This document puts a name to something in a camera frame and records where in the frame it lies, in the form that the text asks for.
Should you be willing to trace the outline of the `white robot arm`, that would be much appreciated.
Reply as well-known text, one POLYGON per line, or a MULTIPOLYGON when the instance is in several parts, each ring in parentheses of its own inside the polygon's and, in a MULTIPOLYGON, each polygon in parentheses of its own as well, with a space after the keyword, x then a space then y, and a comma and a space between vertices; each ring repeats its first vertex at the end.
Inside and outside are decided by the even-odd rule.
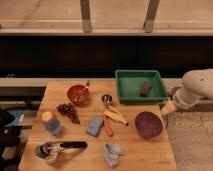
POLYGON ((161 113, 167 115, 178 109, 187 110, 202 98, 213 100, 213 69, 191 70, 185 73, 182 87, 165 103, 161 113))

